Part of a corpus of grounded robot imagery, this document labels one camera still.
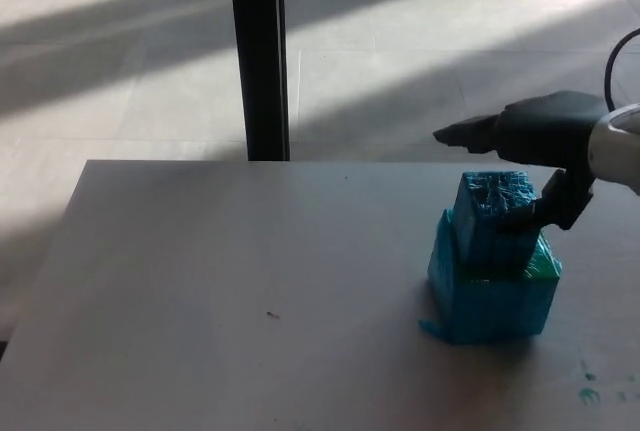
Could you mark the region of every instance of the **floor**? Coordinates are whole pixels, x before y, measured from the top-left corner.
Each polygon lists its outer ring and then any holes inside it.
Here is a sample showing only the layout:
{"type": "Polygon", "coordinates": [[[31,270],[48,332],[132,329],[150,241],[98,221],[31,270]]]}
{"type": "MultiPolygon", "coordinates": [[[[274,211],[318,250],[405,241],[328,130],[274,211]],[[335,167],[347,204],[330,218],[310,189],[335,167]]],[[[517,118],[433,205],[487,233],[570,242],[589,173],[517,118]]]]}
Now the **floor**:
{"type": "MultiPolygon", "coordinates": [[[[296,160],[495,161],[465,116],[601,93],[640,0],[287,0],[296,160]]],[[[633,43],[615,73],[640,100],[633,43]]],[[[0,337],[87,159],[244,159],[230,0],[0,0],[0,337]]]]}

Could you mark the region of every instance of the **table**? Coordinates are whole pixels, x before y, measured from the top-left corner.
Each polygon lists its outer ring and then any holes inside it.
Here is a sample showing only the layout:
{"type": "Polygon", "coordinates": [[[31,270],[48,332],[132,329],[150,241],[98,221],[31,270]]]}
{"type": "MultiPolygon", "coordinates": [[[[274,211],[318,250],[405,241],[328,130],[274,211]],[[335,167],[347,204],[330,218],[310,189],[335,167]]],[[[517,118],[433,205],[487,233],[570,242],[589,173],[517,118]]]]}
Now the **table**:
{"type": "Polygon", "coordinates": [[[598,183],[548,231],[541,336],[451,347],[417,321],[467,169],[89,162],[0,364],[1,429],[635,429],[640,199],[598,183]]]}

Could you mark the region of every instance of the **blue 3d printed object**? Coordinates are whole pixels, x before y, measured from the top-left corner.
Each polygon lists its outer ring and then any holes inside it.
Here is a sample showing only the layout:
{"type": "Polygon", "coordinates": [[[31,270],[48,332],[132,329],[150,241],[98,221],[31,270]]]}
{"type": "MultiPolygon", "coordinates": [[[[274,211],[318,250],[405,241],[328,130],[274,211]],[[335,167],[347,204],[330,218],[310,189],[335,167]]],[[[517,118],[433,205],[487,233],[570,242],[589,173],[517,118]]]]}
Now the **blue 3d printed object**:
{"type": "Polygon", "coordinates": [[[535,199],[526,173],[464,173],[453,210],[438,224],[429,283],[440,325],[422,327],[453,344],[481,344],[539,334],[560,263],[538,230],[496,231],[497,219],[535,199]]]}

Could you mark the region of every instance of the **black cable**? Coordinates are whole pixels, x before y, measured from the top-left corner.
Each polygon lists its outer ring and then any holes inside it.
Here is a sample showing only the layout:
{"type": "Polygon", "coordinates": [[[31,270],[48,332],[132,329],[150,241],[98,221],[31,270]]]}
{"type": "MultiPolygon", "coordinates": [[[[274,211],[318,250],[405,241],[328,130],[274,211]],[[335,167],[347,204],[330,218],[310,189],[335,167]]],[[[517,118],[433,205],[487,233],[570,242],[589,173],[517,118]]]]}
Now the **black cable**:
{"type": "Polygon", "coordinates": [[[625,44],[627,44],[638,35],[640,35],[640,28],[631,31],[624,38],[622,38],[613,48],[613,51],[611,51],[609,59],[607,60],[607,66],[604,69],[604,100],[607,103],[609,112],[616,109],[616,105],[614,104],[613,98],[611,97],[611,76],[613,75],[613,65],[615,64],[616,58],[618,57],[618,54],[620,54],[622,48],[624,48],[625,44]]]}

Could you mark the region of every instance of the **black pole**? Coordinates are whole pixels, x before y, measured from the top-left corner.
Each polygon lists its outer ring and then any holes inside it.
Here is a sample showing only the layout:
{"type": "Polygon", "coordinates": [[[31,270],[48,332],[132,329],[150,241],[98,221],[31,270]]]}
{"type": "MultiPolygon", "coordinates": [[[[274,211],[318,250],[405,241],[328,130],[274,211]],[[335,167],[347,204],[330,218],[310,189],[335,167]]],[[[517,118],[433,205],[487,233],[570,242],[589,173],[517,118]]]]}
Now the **black pole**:
{"type": "Polygon", "coordinates": [[[289,160],[284,0],[233,0],[250,161],[289,160]]]}

